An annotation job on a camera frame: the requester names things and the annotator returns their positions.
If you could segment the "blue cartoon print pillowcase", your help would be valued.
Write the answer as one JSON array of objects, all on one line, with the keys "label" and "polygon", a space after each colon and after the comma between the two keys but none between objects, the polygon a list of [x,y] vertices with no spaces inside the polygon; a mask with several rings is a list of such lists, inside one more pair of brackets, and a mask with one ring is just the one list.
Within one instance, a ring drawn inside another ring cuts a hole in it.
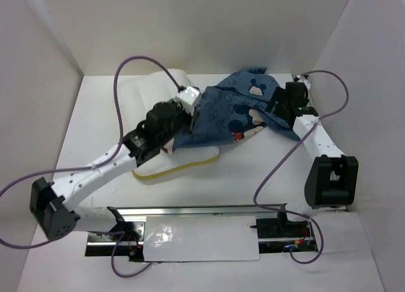
[{"label": "blue cartoon print pillowcase", "polygon": [[266,110],[280,86],[266,71],[265,66],[244,68],[217,85],[206,87],[197,105],[198,117],[192,131],[176,135],[163,152],[227,145],[250,138],[264,128],[298,141],[285,120]]}]

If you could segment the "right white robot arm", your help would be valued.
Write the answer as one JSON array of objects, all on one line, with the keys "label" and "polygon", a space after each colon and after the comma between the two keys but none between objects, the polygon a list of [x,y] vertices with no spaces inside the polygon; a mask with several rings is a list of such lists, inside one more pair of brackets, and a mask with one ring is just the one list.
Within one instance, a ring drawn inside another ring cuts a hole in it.
[{"label": "right white robot arm", "polygon": [[334,144],[317,111],[308,105],[307,92],[303,82],[287,82],[285,88],[275,89],[267,107],[289,124],[312,160],[304,193],[285,205],[293,214],[276,221],[276,229],[282,236],[297,231],[303,214],[313,217],[327,208],[348,206],[355,197],[359,162]]}]

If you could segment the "white pillow yellow edge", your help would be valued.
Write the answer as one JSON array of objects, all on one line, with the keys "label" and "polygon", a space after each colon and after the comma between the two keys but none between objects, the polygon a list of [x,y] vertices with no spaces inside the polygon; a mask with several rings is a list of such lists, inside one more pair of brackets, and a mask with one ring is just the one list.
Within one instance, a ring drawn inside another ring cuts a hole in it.
[{"label": "white pillow yellow edge", "polygon": [[[124,134],[136,129],[140,123],[151,132],[169,128],[169,116],[175,108],[169,103],[178,94],[175,84],[190,85],[184,71],[170,69],[120,81],[117,94]],[[159,148],[158,155],[133,171],[139,180],[152,180],[166,174],[214,162],[219,157],[217,146],[175,149],[174,139]]]}]

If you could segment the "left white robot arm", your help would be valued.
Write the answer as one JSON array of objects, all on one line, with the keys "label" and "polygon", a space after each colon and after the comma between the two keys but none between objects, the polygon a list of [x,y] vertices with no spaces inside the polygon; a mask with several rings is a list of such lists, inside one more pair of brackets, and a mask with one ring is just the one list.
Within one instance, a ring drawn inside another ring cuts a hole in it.
[{"label": "left white robot arm", "polygon": [[146,114],[136,129],[127,133],[121,144],[113,146],[89,167],[71,170],[68,176],[48,182],[32,183],[30,211],[49,240],[72,232],[80,219],[79,204],[111,180],[137,169],[156,157],[174,136],[190,131],[196,115],[197,98],[177,95],[159,102]]}]

